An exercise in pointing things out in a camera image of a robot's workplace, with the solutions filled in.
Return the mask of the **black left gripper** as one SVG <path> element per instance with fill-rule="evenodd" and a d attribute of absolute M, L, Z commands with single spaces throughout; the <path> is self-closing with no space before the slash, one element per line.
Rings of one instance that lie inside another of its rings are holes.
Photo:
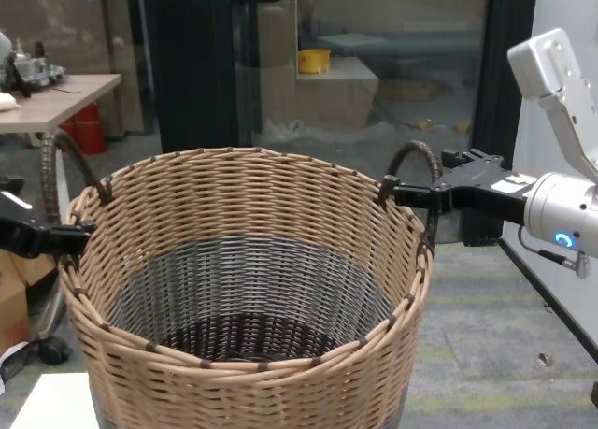
<path fill-rule="evenodd" d="M 0 190 L 8 192 L 1 193 L 1 249 L 21 257 L 82 255 L 96 225 L 81 222 L 52 226 L 47 237 L 47 222 L 31 204 L 15 195 L 23 186 L 24 178 L 0 177 Z"/>

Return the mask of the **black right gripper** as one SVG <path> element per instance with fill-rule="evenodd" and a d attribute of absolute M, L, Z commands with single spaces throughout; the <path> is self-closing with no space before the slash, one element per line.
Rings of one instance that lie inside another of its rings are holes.
<path fill-rule="evenodd" d="M 447 169 L 429 186 L 413 185 L 395 176 L 383 179 L 383 199 L 389 196 L 403 207 L 431 207 L 439 214 L 473 209 L 494 218 L 523 223 L 527 193 L 533 178 L 502 167 L 503 157 L 478 149 L 442 150 L 441 164 Z"/>

